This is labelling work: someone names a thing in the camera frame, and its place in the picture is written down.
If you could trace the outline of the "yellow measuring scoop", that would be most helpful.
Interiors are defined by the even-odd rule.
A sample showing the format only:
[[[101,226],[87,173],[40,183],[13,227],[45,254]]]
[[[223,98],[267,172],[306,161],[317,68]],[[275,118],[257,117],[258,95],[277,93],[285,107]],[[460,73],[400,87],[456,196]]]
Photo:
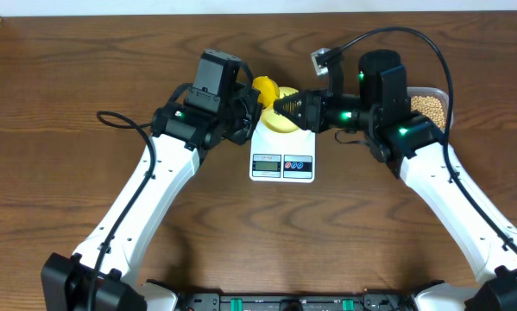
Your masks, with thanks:
[[[272,106],[274,101],[280,98],[278,85],[268,76],[254,78],[252,86],[260,92],[257,101],[263,105],[263,109]]]

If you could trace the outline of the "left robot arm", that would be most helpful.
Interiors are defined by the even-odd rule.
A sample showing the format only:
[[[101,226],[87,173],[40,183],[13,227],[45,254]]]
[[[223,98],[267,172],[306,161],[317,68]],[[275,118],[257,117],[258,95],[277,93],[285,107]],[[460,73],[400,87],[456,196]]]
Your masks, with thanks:
[[[259,91],[240,83],[248,65],[206,49],[195,80],[157,109],[150,131],[125,118],[145,149],[134,173],[93,232],[70,257],[52,254],[41,270],[48,310],[173,310],[178,297],[155,282],[138,284],[146,250],[173,200],[222,141],[243,145],[262,111]]]

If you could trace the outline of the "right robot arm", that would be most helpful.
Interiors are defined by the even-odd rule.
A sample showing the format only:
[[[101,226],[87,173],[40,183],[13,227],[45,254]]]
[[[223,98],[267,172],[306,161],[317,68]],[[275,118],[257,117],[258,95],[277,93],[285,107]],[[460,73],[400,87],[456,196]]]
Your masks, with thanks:
[[[274,102],[274,110],[302,130],[363,132],[374,158],[435,213],[465,255],[478,289],[435,282],[412,295],[417,310],[517,310],[517,228],[460,165],[444,132],[413,111],[407,72],[398,53],[375,50],[358,63],[360,92],[343,92],[337,50],[313,55],[326,90],[302,91]]]

